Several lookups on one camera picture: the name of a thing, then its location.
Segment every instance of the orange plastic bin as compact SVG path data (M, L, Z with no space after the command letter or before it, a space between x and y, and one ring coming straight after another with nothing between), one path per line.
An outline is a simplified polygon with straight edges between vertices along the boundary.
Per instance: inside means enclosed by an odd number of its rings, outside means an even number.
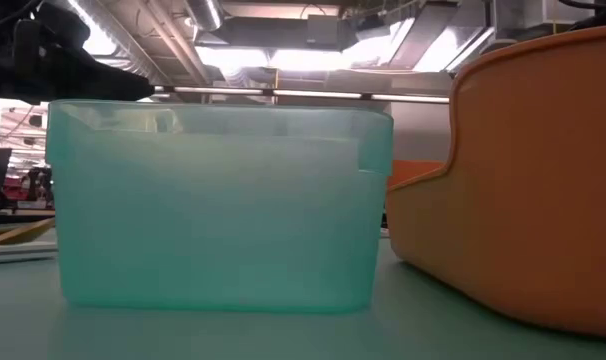
M450 112L447 164L388 190L395 252L510 317L606 336L606 27L482 56Z

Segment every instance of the black equipment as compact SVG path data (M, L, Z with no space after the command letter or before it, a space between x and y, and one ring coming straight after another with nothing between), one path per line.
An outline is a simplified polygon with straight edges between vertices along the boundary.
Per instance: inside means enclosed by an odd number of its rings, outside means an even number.
M0 0L0 98L138 100L147 78L95 61L90 29L75 13L43 0Z

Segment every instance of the ceiling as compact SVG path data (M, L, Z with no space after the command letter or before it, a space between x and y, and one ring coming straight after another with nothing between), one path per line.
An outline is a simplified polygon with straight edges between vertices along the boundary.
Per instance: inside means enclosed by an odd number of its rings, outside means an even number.
M111 40L119 45L119 50L112 54L98 55L97 58L100 61L113 66L129 66L130 70L137 71L149 77L155 84L174 86L204 85L202 83L199 84L199 80L181 62L176 51L173 51L171 46L168 46L166 39L159 34L158 28L155 28L153 19L150 17L150 14L152 16L156 15L155 17L159 19L162 30L175 43L173 44L174 47L178 47L177 41L184 41L193 47L195 45L195 31L188 20L189 15L185 9L184 0L155 0L160 4L162 11L172 19L173 27L178 30L180 39L177 39L175 36L176 33L172 33L170 27L163 23L163 19L158 16L158 11L154 11L154 7L148 3L150 0L73 1L76 1L87 12L89 17L103 31L109 34ZM425 15L422 17L419 16L417 19L417 23L424 22L428 26L425 29L411 29L410 34L412 34L412 31L416 32L412 36L413 40L410 39L403 42L396 52L396 57L390 63L356 66L361 70L374 70L376 71L376 76L369 76L374 74L374 72L366 74L364 71L280 71L278 74L278 87L297 90L324 89L336 91L349 89L350 91L363 92L389 92L391 90L390 84L392 78L411 74L412 66L416 65L421 55L428 50L431 43L439 37L446 26L451 25L450 29L456 32L453 37L457 46L466 45L465 43L470 38L478 36L478 31L487 26L485 23L486 1L484 0L399 0L389 2L385 0L319 0L314 5L302 3L300 0L264 0L262 2L222 0L220 4L229 16L224 22L223 30L219 29L214 33L219 36L225 32L228 35L230 32L233 32L231 38L228 36L228 39L235 41L235 43L231 44L232 47L238 48L249 43L261 45L261 49L265 50L268 55L274 55L274 44L279 41L288 41L289 39L285 35L284 28L275 28L275 31L267 32L260 30L261 28L270 30L273 24L274 26L278 26L286 22L288 24L294 22L303 23L305 26L308 15L322 15L323 13L326 15L336 14L354 23L360 17L385 10L387 14L381 18L385 21L385 26L389 26L394 22L412 19L417 14L420 15L422 9L430 8L424 10ZM142 9L146 5L152 9L151 12ZM443 14L439 18L438 16L429 14L429 10L432 8L436 8L437 10L445 9L445 11L441 10ZM211 37L210 34L200 34L196 42L204 44L209 37ZM373 52L382 53L383 50L376 49ZM207 62L202 61L203 57L199 56L199 53L196 53L196 55L199 57L197 59L198 62ZM133 66L130 63L132 61L136 62L138 66ZM227 83L227 86L238 87L237 83L228 81L226 76L216 66L201 66L203 67L199 69L202 72L200 75L207 79L209 84L215 81L223 81L224 83L222 84ZM251 80L250 83L254 86L274 87L276 85L277 76L275 76L274 72L266 76L265 71L261 72L260 69L254 68L245 69L245 73L247 74L246 77ZM200 98L182 100L199 101Z

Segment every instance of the pipe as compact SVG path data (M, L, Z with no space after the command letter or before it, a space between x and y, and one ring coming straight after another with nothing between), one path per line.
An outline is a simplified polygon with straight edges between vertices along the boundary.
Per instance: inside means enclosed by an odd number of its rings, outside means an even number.
M154 30L156 30L156 32L159 33L159 36L161 36L161 38L163 39L165 44L170 48L172 53L174 53L174 55L176 55L176 58L179 59L179 61L183 65L183 67L185 67L185 70L187 70L187 72L190 74L190 76L192 76L192 79L199 85L207 84L207 81L199 73L198 69L194 66L194 64L192 64L187 59L187 57L181 51L181 49L179 49L176 46L176 44L174 43L174 41L172 41L172 39L170 38L170 35L165 31L163 26L156 19L156 16L154 16L154 14L150 10L150 8L147 7L146 2L144 0L137 0L137 3L139 5L139 8L141 9L141 12L143 13L143 15L147 16L150 19L150 22L152 23Z
M247 77L243 68L226 69L224 67L220 67L219 70L221 70L221 75L223 75L223 78L225 78L225 81L231 87L253 87L252 81Z
M199 55L196 53L194 46L188 44L179 28L176 27L174 21L172 21L172 19L167 14L163 6L161 6L158 0L148 0L148 4L152 6L152 11L156 13L156 15L159 17L159 20L161 20L165 24L165 26L170 29L170 32L172 33L172 35L174 35L174 40L176 40L181 49L185 51L185 54L187 54L187 57L190 59L196 70L198 70L198 72L201 74L201 76L205 80L205 83L209 83L210 80L207 76L207 69L205 68L205 65L203 65L203 62L201 61L201 58L199 58Z
M192 93L192 94L221 94L246 96L292 96L321 99L346 99L363 101L404 102L416 104L449 104L450 99L443 96L424 96L410 94L371 94L336 91L309 91L288 89L244 89L244 88L216 88L216 87L189 87L189 86L155 86L156 94Z
M202 31L214 31L223 25L223 10L218 0L185 0L185 7Z

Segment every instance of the metal rail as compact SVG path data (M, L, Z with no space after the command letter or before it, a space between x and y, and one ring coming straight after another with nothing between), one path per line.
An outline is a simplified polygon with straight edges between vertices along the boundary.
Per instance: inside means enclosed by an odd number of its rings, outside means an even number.
M425 96L412 94L373 94L356 92L336 91L309 91L288 89L250 89L250 88L227 88L227 87L189 87L189 86L155 86L155 93L192 93L192 94L219 94L219 95L243 95L243 96L291 96L321 99L345 99L363 101L387 101L417 104L449 104L450 99L442 96Z

